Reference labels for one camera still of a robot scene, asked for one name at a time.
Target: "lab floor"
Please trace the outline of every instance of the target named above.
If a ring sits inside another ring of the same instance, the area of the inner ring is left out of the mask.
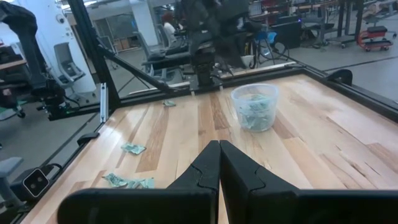
[[[389,30],[398,30],[398,16],[383,21]],[[132,50],[119,54],[124,60],[141,68],[145,57],[142,50]],[[329,45],[322,49],[293,49],[290,56],[326,72],[338,68],[347,68],[354,73],[354,84],[369,91],[398,100],[398,46],[392,46],[389,51],[374,50],[365,52],[355,44],[348,44],[346,49],[338,45]],[[145,89],[145,86],[122,68],[112,70],[112,77],[120,96],[129,92]],[[176,77],[173,83],[180,82]],[[95,130],[99,125],[98,114],[87,114],[59,121],[48,121],[43,111],[36,111],[35,104],[24,105],[27,113],[25,119],[12,117],[0,121],[0,142],[3,149],[0,159],[11,156],[24,158],[22,165],[10,176],[14,180],[26,169],[41,165],[55,151],[59,153],[51,162],[64,164],[78,147],[76,140],[82,135]]]

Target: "plastic container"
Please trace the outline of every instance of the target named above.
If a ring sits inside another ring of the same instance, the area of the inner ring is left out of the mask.
[[[275,121],[278,87],[250,84],[234,89],[231,97],[242,128],[260,132],[268,130]]]

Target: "black bracket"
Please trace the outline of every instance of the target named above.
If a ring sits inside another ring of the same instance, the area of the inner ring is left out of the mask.
[[[96,139],[98,138],[98,136],[100,136],[99,133],[88,133],[88,134],[84,134],[82,135],[79,139],[77,139],[77,144],[79,146],[81,146],[82,144],[86,144],[88,143],[90,140],[92,139]]]
[[[339,81],[345,85],[353,85],[353,73],[348,69],[340,69],[326,77],[328,81]]]

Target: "person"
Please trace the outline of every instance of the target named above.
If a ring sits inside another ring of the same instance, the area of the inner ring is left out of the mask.
[[[176,41],[176,38],[174,37],[175,28],[172,25],[172,23],[173,23],[173,14],[171,12],[166,12],[162,16],[162,22],[163,22],[163,26],[164,26],[167,34],[170,37],[170,40],[172,42],[175,42]]]

